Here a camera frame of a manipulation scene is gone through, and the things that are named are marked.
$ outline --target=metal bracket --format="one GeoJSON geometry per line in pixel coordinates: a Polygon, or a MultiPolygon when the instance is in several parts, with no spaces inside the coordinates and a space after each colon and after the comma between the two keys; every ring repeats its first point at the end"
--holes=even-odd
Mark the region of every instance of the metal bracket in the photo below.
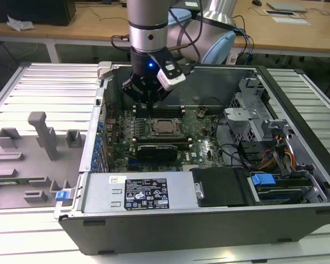
{"type": "Polygon", "coordinates": [[[247,121],[250,119],[259,119],[259,114],[255,109],[226,108],[225,117],[232,121],[247,121]]]}
{"type": "Polygon", "coordinates": [[[284,119],[264,120],[261,124],[263,138],[272,138],[272,130],[282,130],[288,128],[288,123],[284,119]]]}
{"type": "Polygon", "coordinates": [[[239,87],[244,96],[256,95],[261,97],[265,89],[260,80],[255,78],[242,79],[239,87]]]}
{"type": "Polygon", "coordinates": [[[112,65],[112,62],[99,62],[97,67],[98,79],[103,80],[112,76],[113,70],[118,68],[118,66],[112,65]]]}

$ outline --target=black cable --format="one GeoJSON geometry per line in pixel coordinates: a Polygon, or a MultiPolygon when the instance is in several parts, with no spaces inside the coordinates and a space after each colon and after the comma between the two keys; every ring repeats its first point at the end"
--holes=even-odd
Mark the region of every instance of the black cable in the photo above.
{"type": "Polygon", "coordinates": [[[312,57],[312,59],[315,60],[316,62],[323,63],[323,64],[325,64],[325,65],[330,65],[329,62],[324,62],[324,61],[322,61],[322,60],[320,60],[320,59],[318,59],[318,58],[312,57]]]}
{"type": "Polygon", "coordinates": [[[126,36],[119,36],[119,35],[114,35],[114,36],[112,36],[112,37],[111,37],[111,45],[112,45],[115,49],[117,49],[117,50],[119,50],[119,51],[129,52],[129,49],[125,49],[125,48],[118,47],[118,46],[116,46],[116,44],[114,43],[114,39],[120,39],[120,40],[122,40],[122,39],[124,39],[125,37],[128,38],[128,35],[126,35],[126,36]]]}
{"type": "MultiPolygon", "coordinates": [[[[236,16],[234,16],[232,18],[242,18],[242,21],[243,21],[243,32],[244,32],[244,34],[246,34],[246,22],[244,21],[243,16],[236,15],[236,16]]],[[[245,36],[243,36],[243,37],[244,37],[245,45],[244,45],[244,48],[243,48],[242,52],[237,56],[237,59],[239,59],[243,55],[243,53],[246,51],[246,49],[247,49],[247,45],[248,45],[247,39],[246,39],[245,36]]]]}
{"type": "Polygon", "coordinates": [[[102,21],[102,20],[105,20],[105,19],[123,19],[123,20],[128,22],[128,20],[124,19],[124,18],[101,18],[97,13],[94,12],[93,9],[91,9],[90,7],[88,7],[88,8],[93,12],[94,15],[96,15],[99,18],[99,21],[102,21]]]}
{"type": "MultiPolygon", "coordinates": [[[[203,3],[202,3],[202,0],[199,0],[199,8],[200,8],[200,15],[201,15],[201,20],[200,20],[200,26],[199,26],[199,32],[198,32],[198,36],[196,39],[194,39],[194,41],[192,41],[192,43],[187,43],[187,44],[183,44],[183,45],[180,45],[178,47],[172,47],[169,49],[169,51],[176,51],[176,50],[180,50],[182,48],[187,48],[189,46],[193,46],[201,37],[202,35],[202,31],[203,31],[203,3]]],[[[171,16],[174,18],[174,20],[178,21],[178,19],[174,16],[174,14],[172,13],[172,11],[170,12],[171,16]]],[[[188,34],[187,32],[183,29],[183,26],[182,24],[179,22],[178,25],[181,27],[181,29],[184,31],[184,33],[186,34],[187,38],[190,40],[190,37],[188,37],[188,34]]]]}
{"type": "Polygon", "coordinates": [[[266,17],[266,16],[269,15],[269,14],[261,14],[261,13],[259,13],[257,10],[254,9],[254,7],[249,7],[248,10],[253,10],[253,11],[256,12],[258,15],[261,15],[262,17],[266,17]]]}
{"type": "Polygon", "coordinates": [[[245,21],[244,21],[243,16],[241,16],[241,15],[236,15],[236,16],[233,16],[232,18],[242,18],[242,21],[243,21],[243,32],[246,33],[246,23],[245,23],[245,21]]]}
{"type": "Polygon", "coordinates": [[[330,12],[329,11],[326,11],[326,10],[322,10],[322,9],[318,9],[318,8],[310,8],[309,10],[317,10],[319,13],[321,13],[322,15],[330,15],[330,12]]]}
{"type": "Polygon", "coordinates": [[[99,8],[99,7],[116,7],[116,6],[119,6],[119,5],[121,5],[121,3],[119,3],[119,4],[112,4],[112,5],[109,5],[109,4],[94,4],[94,5],[91,5],[91,3],[85,3],[85,4],[88,4],[88,5],[84,5],[84,6],[78,6],[78,5],[76,5],[76,7],[78,7],[78,8],[86,8],[86,7],[93,7],[93,8],[99,8]]]}
{"type": "Polygon", "coordinates": [[[7,53],[10,54],[10,56],[12,57],[12,59],[17,63],[17,65],[20,65],[20,64],[18,63],[18,61],[16,60],[16,58],[12,55],[12,53],[6,48],[6,46],[4,45],[4,42],[2,42],[2,41],[0,40],[0,43],[1,43],[1,45],[5,48],[5,50],[7,51],[7,53]]]}
{"type": "Polygon", "coordinates": [[[178,20],[178,18],[174,15],[174,13],[172,12],[171,9],[169,9],[170,15],[173,17],[173,19],[176,21],[176,23],[178,24],[178,26],[183,30],[184,34],[186,35],[186,37],[188,38],[188,40],[190,41],[190,46],[193,46],[194,50],[197,53],[198,56],[198,60],[197,62],[192,66],[192,68],[194,68],[201,60],[201,56],[200,56],[200,52],[197,49],[196,45],[194,44],[191,36],[187,33],[187,31],[184,29],[184,27],[182,26],[181,22],[178,20]]]}
{"type": "Polygon", "coordinates": [[[219,147],[219,149],[221,149],[221,151],[226,154],[227,156],[231,157],[231,158],[234,158],[235,160],[237,160],[239,163],[241,163],[242,165],[245,165],[245,163],[243,161],[241,161],[239,158],[233,156],[232,154],[230,154],[229,152],[227,152],[226,150],[222,149],[222,146],[224,146],[225,144],[223,145],[219,145],[218,143],[218,140],[216,138],[216,134],[217,134],[217,131],[218,131],[218,127],[219,127],[219,123],[220,123],[220,120],[221,118],[223,117],[224,114],[219,114],[218,115],[218,120],[216,122],[216,126],[215,126],[215,131],[214,131],[214,140],[215,140],[215,143],[216,145],[219,147]]]}
{"type": "Polygon", "coordinates": [[[216,97],[205,97],[204,99],[202,99],[202,101],[200,101],[199,106],[203,106],[204,102],[207,99],[214,99],[215,101],[217,101],[220,105],[222,105],[224,107],[224,104],[216,97]]]}

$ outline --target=warning label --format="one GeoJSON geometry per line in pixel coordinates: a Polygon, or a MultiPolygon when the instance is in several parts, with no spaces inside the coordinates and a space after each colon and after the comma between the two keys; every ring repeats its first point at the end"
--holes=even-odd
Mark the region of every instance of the warning label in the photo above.
{"type": "Polygon", "coordinates": [[[125,209],[169,209],[166,179],[138,179],[125,181],[125,209]]]}

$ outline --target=table leg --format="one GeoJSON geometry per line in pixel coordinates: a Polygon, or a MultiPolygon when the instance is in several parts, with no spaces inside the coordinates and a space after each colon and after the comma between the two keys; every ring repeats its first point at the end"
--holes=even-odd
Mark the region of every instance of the table leg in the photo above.
{"type": "Polygon", "coordinates": [[[56,50],[56,44],[46,43],[46,48],[48,49],[49,57],[52,63],[61,63],[59,53],[56,50]]]}
{"type": "Polygon", "coordinates": [[[287,66],[287,64],[289,63],[290,59],[292,59],[292,56],[289,55],[285,55],[282,62],[281,62],[281,66],[287,66]]]}
{"type": "Polygon", "coordinates": [[[93,62],[98,63],[99,60],[98,46],[92,46],[92,53],[93,53],[93,62]]]}
{"type": "Polygon", "coordinates": [[[237,49],[232,48],[226,59],[226,65],[235,65],[239,52],[237,49]]]}

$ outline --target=yellow wire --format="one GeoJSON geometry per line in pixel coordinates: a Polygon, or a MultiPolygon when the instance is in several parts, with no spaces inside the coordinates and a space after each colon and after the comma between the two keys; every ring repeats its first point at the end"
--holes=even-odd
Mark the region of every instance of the yellow wire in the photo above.
{"type": "Polygon", "coordinates": [[[268,163],[264,164],[259,169],[265,169],[266,167],[270,166],[273,162],[275,162],[275,159],[270,160],[268,163]]]}
{"type": "Polygon", "coordinates": [[[293,158],[292,158],[291,153],[290,153],[290,152],[285,152],[285,154],[287,154],[287,155],[290,157],[290,160],[291,160],[291,167],[292,167],[292,169],[293,169],[294,166],[293,166],[293,158]]]}

